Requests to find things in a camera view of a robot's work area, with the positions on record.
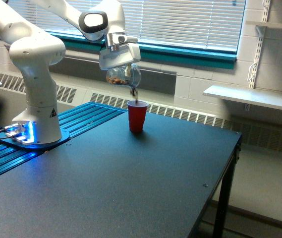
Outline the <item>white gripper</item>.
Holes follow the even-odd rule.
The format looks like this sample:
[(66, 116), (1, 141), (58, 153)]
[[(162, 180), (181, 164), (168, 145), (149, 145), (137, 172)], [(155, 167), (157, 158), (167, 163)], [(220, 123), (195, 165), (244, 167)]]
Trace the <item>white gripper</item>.
[(125, 77), (131, 76), (132, 63), (141, 60), (138, 38), (124, 33), (109, 33), (106, 35), (106, 48), (100, 50), (99, 66), (101, 70), (125, 65)]

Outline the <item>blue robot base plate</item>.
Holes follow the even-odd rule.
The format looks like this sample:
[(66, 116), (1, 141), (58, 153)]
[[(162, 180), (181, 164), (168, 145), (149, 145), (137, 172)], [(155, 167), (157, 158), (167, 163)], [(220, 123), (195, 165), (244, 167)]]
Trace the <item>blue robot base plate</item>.
[(61, 130), (62, 137), (60, 140), (53, 142), (53, 143), (47, 143), (47, 144), (22, 144), (16, 140), (13, 140), (12, 138), (7, 138), (7, 139), (0, 139), (1, 142), (3, 142), (6, 145), (10, 146), (15, 146), (18, 148), (24, 148), (27, 150), (50, 150), (53, 149), (65, 142), (67, 142), (70, 139), (70, 134), (66, 130)]

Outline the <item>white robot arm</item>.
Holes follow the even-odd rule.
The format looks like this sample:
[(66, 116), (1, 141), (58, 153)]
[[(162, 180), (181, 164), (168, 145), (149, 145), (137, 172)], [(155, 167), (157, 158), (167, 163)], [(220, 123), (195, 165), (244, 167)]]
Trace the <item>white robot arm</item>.
[[(120, 2), (103, 0), (86, 12), (64, 0), (38, 0), (36, 4), (77, 28), (88, 41), (104, 39), (99, 66), (107, 72), (108, 82), (136, 89), (141, 77), (136, 65), (140, 49), (137, 38), (126, 33)], [(20, 70), (26, 90), (26, 108), (5, 130), (6, 137), (26, 146), (61, 140), (56, 83), (49, 67), (63, 59), (65, 44), (26, 20), (5, 0), (0, 0), (0, 39), (9, 44), (10, 59)]]

